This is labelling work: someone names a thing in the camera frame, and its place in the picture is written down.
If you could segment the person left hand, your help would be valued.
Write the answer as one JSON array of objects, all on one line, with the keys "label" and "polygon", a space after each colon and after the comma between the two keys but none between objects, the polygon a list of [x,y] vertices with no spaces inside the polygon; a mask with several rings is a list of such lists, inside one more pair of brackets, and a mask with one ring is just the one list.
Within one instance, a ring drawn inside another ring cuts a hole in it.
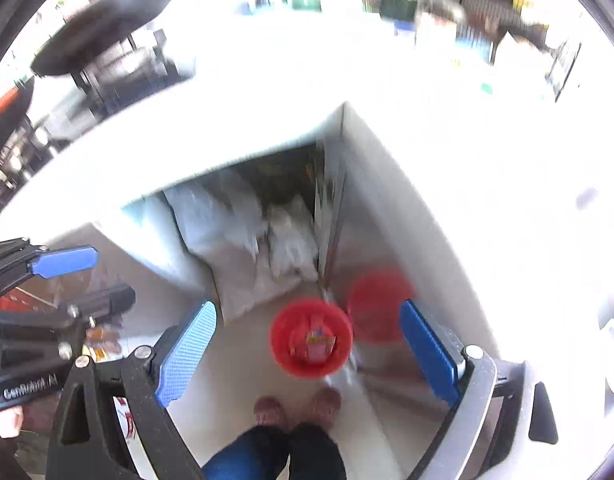
[{"label": "person left hand", "polygon": [[22,406],[14,406],[0,412],[0,437],[14,439],[19,437],[24,422]]}]

